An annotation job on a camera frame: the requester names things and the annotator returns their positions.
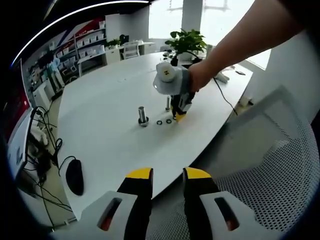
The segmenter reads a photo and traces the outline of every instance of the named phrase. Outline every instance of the storage box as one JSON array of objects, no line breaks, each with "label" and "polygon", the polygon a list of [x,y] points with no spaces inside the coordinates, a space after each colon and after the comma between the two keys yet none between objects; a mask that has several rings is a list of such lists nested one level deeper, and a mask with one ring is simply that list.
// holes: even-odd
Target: storage box
[{"label": "storage box", "polygon": [[73,56],[73,57],[70,58],[70,63],[73,64],[75,61],[76,61],[76,56]]},{"label": "storage box", "polygon": [[52,41],[52,42],[50,43],[50,45],[49,45],[49,50],[50,50],[50,51],[55,50],[55,42],[54,42],[54,41]]},{"label": "storage box", "polygon": [[104,29],[105,26],[106,26],[106,21],[100,21],[100,22],[99,22],[99,28],[100,28],[100,29]]},{"label": "storage box", "polygon": [[88,56],[95,55],[96,52],[97,52],[97,51],[96,51],[95,49],[92,49],[92,48],[89,48],[89,49],[86,50],[86,54],[87,54]]},{"label": "storage box", "polygon": [[83,40],[79,40],[79,41],[76,42],[76,46],[78,48],[81,48],[83,45],[84,45],[84,41]]},{"label": "storage box", "polygon": [[84,45],[90,44],[90,38],[85,38],[85,39],[83,40],[83,44],[84,44]]},{"label": "storage box", "polygon": [[67,46],[65,49],[63,49],[63,55],[66,55],[69,53],[69,47]]},{"label": "storage box", "polygon": [[61,58],[63,55],[64,55],[64,54],[62,53],[62,51],[60,51],[60,52],[58,52],[58,53],[56,54],[56,57],[59,59],[59,58]]},{"label": "storage box", "polygon": [[90,37],[90,42],[91,42],[91,43],[94,43],[94,42],[96,42],[96,41],[97,41],[97,36],[96,36],[96,35]]},{"label": "storage box", "polygon": [[99,34],[99,35],[98,35],[98,40],[104,39],[104,36],[105,36],[105,35],[104,35],[103,33]]},{"label": "storage box", "polygon": [[68,67],[68,65],[70,64],[70,60],[68,59],[68,60],[65,60],[64,62],[63,62],[63,65],[67,68]]},{"label": "storage box", "polygon": [[79,56],[81,59],[84,58],[86,56],[86,52],[85,51],[79,52]]}]

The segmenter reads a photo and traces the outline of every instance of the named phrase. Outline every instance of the black mouse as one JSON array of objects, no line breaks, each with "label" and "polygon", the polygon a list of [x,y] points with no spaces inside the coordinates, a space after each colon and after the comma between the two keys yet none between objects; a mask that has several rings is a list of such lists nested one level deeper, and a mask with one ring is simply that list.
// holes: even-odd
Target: black mouse
[{"label": "black mouse", "polygon": [[84,176],[82,174],[81,162],[78,159],[73,159],[65,172],[66,183],[70,190],[78,196],[84,194]]}]

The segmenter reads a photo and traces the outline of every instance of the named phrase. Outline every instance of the cable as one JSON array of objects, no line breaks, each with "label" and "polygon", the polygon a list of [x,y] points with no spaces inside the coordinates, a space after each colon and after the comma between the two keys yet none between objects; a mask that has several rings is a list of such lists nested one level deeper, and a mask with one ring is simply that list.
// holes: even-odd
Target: cable
[{"label": "cable", "polygon": [[[39,120],[36,120],[36,121],[39,121],[39,122],[44,124],[44,127],[45,127],[45,129],[47,131],[47,134],[49,136],[50,142],[51,142],[52,147],[54,149],[53,157],[55,159],[58,159],[58,152],[59,152],[60,148],[62,147],[63,140],[61,138],[58,138],[56,140],[54,134],[49,130],[50,125],[53,125],[53,124],[50,123],[49,116],[48,116],[48,111],[46,111],[46,109],[44,109],[42,106],[37,106],[36,107],[36,111],[37,111],[38,115],[42,119],[42,121],[39,121]],[[52,163],[58,168],[58,162],[57,161],[52,161]]]},{"label": "cable", "polygon": [[67,156],[64,160],[63,160],[63,162],[61,163],[61,165],[60,165],[60,167],[58,168],[58,174],[59,174],[59,176],[60,176],[60,169],[62,168],[62,166],[63,166],[63,164],[65,163],[65,161],[67,160],[67,159],[69,159],[69,158],[73,158],[74,160],[76,160],[77,158],[75,157],[75,156]]},{"label": "cable", "polygon": [[48,211],[48,208],[47,208],[46,202],[45,202],[45,200],[44,200],[44,199],[42,199],[42,201],[43,201],[43,205],[44,205],[44,208],[45,208],[46,214],[48,214],[48,218],[49,218],[49,220],[50,220],[50,223],[51,223],[51,225],[52,225],[52,228],[54,228],[54,227],[55,227],[55,225],[54,225],[54,222],[52,221],[51,216],[50,216],[50,214],[49,214],[49,211]]},{"label": "cable", "polygon": [[28,170],[28,171],[36,171],[37,169],[28,169],[28,168],[24,168],[24,170]]},{"label": "cable", "polygon": [[238,113],[237,113],[237,111],[235,110],[235,108],[231,105],[231,103],[230,102],[228,102],[228,100],[225,98],[225,95],[224,95],[224,93],[222,92],[222,90],[221,90],[221,88],[220,88],[220,86],[219,86],[219,84],[217,83],[217,80],[216,80],[216,78],[214,77],[213,78],[213,80],[215,81],[215,83],[216,83],[216,85],[218,86],[218,88],[219,88],[219,90],[220,90],[220,93],[221,93],[221,95],[222,95],[222,97],[223,97],[223,99],[232,107],[232,110],[234,111],[234,113],[235,113],[235,115],[237,115],[238,116]]},{"label": "cable", "polygon": [[34,181],[35,184],[36,184],[38,187],[40,187],[41,190],[45,190],[48,194],[50,194],[52,197],[54,197],[55,199],[57,199],[60,203],[54,202],[54,201],[52,201],[52,200],[50,200],[50,199],[47,199],[47,198],[45,198],[45,197],[43,197],[43,196],[39,196],[39,197],[41,197],[41,198],[47,200],[48,202],[51,202],[52,204],[55,204],[55,205],[57,205],[57,206],[59,206],[59,207],[65,206],[65,207],[68,207],[68,208],[71,209],[71,207],[70,207],[69,205],[64,204],[59,198],[57,198],[56,196],[52,195],[47,189],[45,189],[43,186],[41,186],[41,185],[40,185],[36,180],[34,180],[29,174],[27,174],[27,176],[28,176],[32,181]]},{"label": "cable", "polygon": [[38,193],[35,193],[34,195],[38,196],[39,198],[41,198],[41,199],[43,199],[43,200],[46,200],[47,202],[49,202],[49,203],[51,203],[51,204],[53,204],[53,205],[56,205],[56,206],[58,206],[58,207],[60,207],[60,208],[62,208],[62,209],[64,209],[64,210],[69,211],[69,212],[72,213],[72,210],[63,207],[63,206],[61,206],[60,204],[58,204],[58,203],[56,203],[56,202],[54,202],[54,201],[51,201],[50,199],[47,199],[47,198],[39,195]]},{"label": "cable", "polygon": [[37,119],[33,119],[33,121],[37,121],[37,122],[39,122],[39,123],[41,123],[41,124],[48,124],[48,125],[50,125],[50,126],[52,126],[52,127],[54,127],[54,128],[57,128],[57,126],[56,125],[53,125],[53,124],[51,124],[51,123],[45,123],[45,122],[43,122],[43,121],[40,121],[40,120],[37,120]]},{"label": "cable", "polygon": [[36,162],[32,162],[32,161],[30,161],[30,160],[27,160],[28,161],[28,163],[31,163],[32,165],[38,165],[38,163],[36,163]]}]

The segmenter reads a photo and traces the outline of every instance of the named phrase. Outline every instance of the white table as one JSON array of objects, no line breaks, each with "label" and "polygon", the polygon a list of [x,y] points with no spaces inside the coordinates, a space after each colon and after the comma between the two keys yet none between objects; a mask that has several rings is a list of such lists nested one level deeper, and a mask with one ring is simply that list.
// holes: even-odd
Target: white table
[{"label": "white table", "polygon": [[[153,87],[156,65],[163,52],[134,57],[90,72],[64,89],[58,137],[63,139],[58,163],[69,155],[82,162],[84,193],[73,194],[66,183],[68,162],[61,178],[77,219],[82,211],[109,190],[116,191],[126,174],[142,167],[153,168],[153,197],[157,196],[205,149],[226,122],[232,108],[216,83],[195,94],[193,105],[179,123],[165,111],[167,96]],[[226,71],[228,84],[219,83],[226,99],[236,106],[252,72],[236,65],[245,76]],[[149,117],[138,125],[138,107]]]}]

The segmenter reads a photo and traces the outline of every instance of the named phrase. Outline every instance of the bolt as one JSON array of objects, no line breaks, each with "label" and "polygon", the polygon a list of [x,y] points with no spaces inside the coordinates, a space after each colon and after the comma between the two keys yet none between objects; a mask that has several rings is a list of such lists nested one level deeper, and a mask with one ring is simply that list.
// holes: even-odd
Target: bolt
[{"label": "bolt", "polygon": [[138,111],[139,111],[139,117],[140,117],[140,121],[142,123],[145,123],[147,121],[146,119],[146,113],[145,113],[145,107],[144,106],[140,106],[138,108]]},{"label": "bolt", "polygon": [[166,108],[165,108],[165,110],[167,112],[170,111],[170,97],[169,96],[166,97]]},{"label": "bolt", "polygon": [[138,112],[139,112],[138,123],[140,124],[140,126],[146,127],[149,123],[149,118],[146,116],[145,107],[140,106],[138,108]]}]

